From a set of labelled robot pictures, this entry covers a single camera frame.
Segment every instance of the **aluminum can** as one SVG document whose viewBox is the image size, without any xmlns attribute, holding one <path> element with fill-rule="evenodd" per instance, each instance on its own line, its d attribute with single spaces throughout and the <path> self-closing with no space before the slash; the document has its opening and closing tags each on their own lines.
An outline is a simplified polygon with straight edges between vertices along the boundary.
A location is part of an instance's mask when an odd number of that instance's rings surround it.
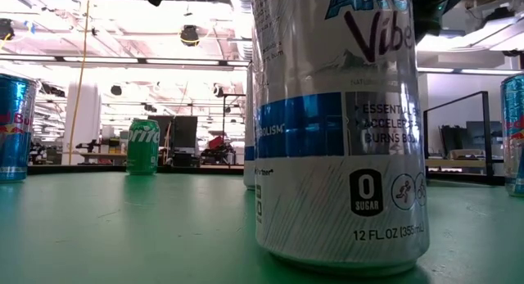
<svg viewBox="0 0 524 284">
<path fill-rule="evenodd" d="M 253 116 L 253 64 L 247 66 L 246 81 L 246 137 L 244 146 L 244 185 L 255 190 L 255 126 Z"/>
<path fill-rule="evenodd" d="M 127 171 L 154 174 L 158 168 L 160 127 L 156 120 L 135 119 L 129 127 Z"/>
<path fill-rule="evenodd" d="M 429 247 L 411 0 L 253 0 L 256 238 L 329 273 Z"/>
<path fill-rule="evenodd" d="M 500 96 L 506 189 L 511 196 L 524 196 L 524 74 L 505 79 Z"/>
<path fill-rule="evenodd" d="M 38 84 L 0 74 L 0 182 L 27 177 Z"/>
</svg>

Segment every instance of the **green soda can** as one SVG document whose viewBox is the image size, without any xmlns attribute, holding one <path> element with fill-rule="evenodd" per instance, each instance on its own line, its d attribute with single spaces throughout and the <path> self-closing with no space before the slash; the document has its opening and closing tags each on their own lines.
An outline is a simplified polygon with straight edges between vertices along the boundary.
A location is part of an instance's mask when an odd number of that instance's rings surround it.
<svg viewBox="0 0 524 284">
<path fill-rule="evenodd" d="M 154 174 L 156 172 L 159 141 L 160 127 L 156 120 L 133 120 L 129 127 L 128 173 Z"/>
</svg>

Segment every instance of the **blue and white can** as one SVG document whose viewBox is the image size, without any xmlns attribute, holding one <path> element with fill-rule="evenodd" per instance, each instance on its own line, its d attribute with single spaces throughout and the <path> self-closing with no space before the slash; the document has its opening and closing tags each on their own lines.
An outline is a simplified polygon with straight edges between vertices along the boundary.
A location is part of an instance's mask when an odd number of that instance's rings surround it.
<svg viewBox="0 0 524 284">
<path fill-rule="evenodd" d="M 246 81 L 246 126 L 244 146 L 244 185 L 255 190 L 255 125 L 253 116 L 253 63 L 247 66 Z"/>
<path fill-rule="evenodd" d="M 334 273 L 429 247 L 411 0 L 253 0 L 256 237 Z"/>
</svg>

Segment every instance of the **green table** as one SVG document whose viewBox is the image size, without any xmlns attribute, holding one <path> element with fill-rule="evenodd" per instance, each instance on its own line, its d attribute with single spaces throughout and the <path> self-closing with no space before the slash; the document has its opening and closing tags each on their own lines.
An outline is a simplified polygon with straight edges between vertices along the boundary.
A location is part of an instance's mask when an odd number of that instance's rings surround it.
<svg viewBox="0 0 524 284">
<path fill-rule="evenodd" d="M 0 184 L 0 283 L 522 283 L 524 199 L 431 183 L 431 248 L 371 281 L 286 266 L 255 242 L 241 177 L 51 174 Z"/>
</svg>

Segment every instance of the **can rim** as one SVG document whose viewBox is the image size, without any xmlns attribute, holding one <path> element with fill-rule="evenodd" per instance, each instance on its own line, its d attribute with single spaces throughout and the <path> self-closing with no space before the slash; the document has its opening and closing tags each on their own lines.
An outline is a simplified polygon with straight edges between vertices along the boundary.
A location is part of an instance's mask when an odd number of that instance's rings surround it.
<svg viewBox="0 0 524 284">
<path fill-rule="evenodd" d="M 158 121 L 154 119 L 133 119 L 133 122 L 152 122 L 158 124 Z"/>
<path fill-rule="evenodd" d="M 26 77 L 21 77 L 21 76 L 15 76 L 15 75 L 12 75 L 12 74 L 4 74 L 4 73 L 0 73 L 0 78 L 1 77 L 5 77 L 7 79 L 10 79 L 10 80 L 20 80 L 20 81 L 27 81 L 28 84 L 34 84 L 36 85 L 36 81 L 33 80 L 33 79 L 30 79 L 30 78 L 26 78 Z"/>
<path fill-rule="evenodd" d="M 518 77 L 518 76 L 523 76 L 523 75 L 524 75 L 524 71 L 521 72 L 521 73 L 518 73 L 518 74 L 514 74 L 514 75 L 512 75 L 512 76 L 509 76 L 509 77 L 507 77 L 505 80 L 502 81 L 502 84 L 505 84 L 505 83 L 507 83 L 508 81 L 513 80 L 514 78 L 516 78 L 516 77 Z"/>
</svg>

